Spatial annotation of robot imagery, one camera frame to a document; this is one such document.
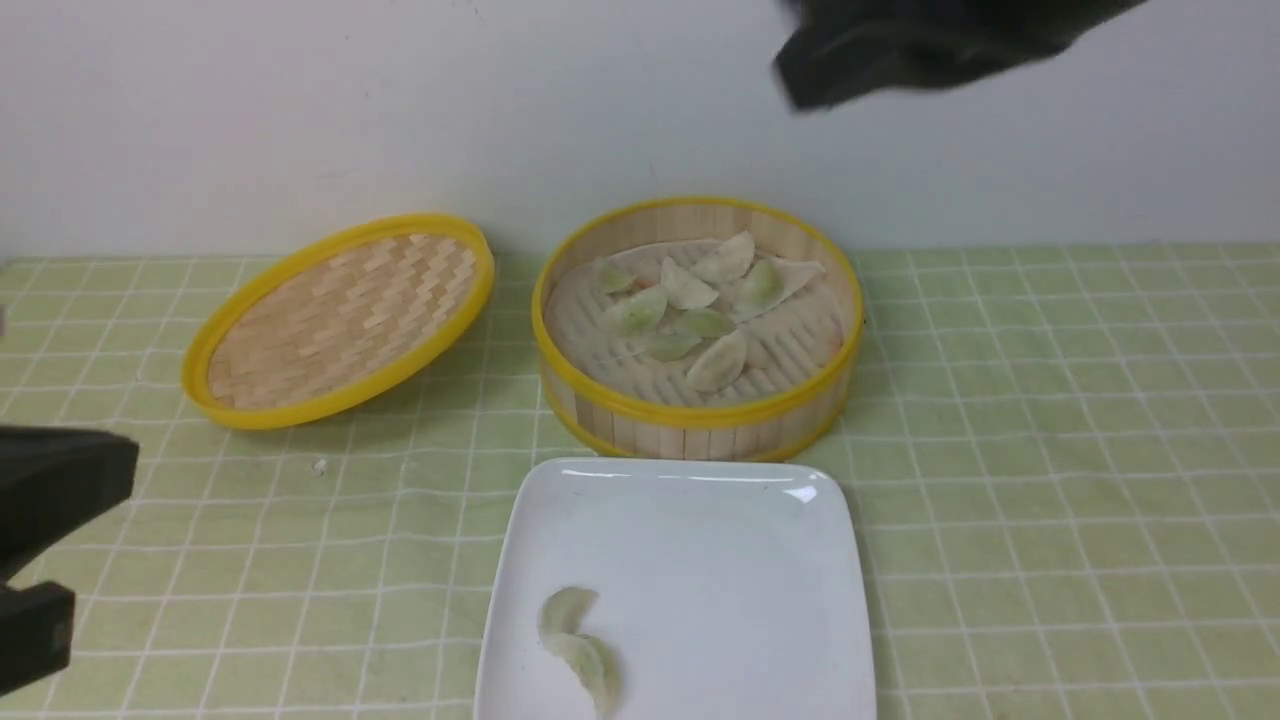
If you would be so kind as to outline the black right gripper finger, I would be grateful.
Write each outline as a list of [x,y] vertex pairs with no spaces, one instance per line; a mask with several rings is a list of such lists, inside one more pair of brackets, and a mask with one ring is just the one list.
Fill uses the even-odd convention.
[[76,592],[42,582],[1,589],[1,696],[65,670],[76,626]]

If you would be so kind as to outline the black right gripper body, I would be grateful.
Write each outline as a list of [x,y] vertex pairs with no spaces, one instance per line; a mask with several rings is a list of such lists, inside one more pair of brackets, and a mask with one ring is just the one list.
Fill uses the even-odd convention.
[[1060,56],[1138,1],[791,1],[774,56],[790,106],[809,113],[870,94],[934,92]]

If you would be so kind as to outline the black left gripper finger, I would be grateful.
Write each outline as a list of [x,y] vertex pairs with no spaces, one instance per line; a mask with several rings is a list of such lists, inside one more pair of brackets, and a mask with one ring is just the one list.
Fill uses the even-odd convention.
[[124,503],[138,460],[140,443],[108,430],[3,427],[3,579]]

